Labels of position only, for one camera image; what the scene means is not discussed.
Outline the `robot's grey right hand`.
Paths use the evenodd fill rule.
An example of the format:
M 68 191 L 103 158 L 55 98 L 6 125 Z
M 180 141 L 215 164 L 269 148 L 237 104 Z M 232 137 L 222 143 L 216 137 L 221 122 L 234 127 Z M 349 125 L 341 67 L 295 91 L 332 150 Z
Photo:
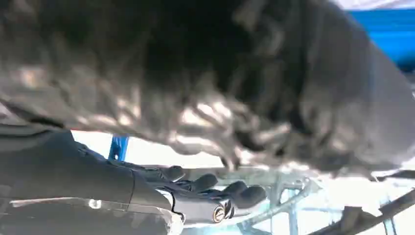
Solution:
M 260 186 L 215 189 L 204 174 L 110 161 L 69 131 L 3 130 L 3 235 L 178 235 L 184 227 L 235 224 L 266 200 Z

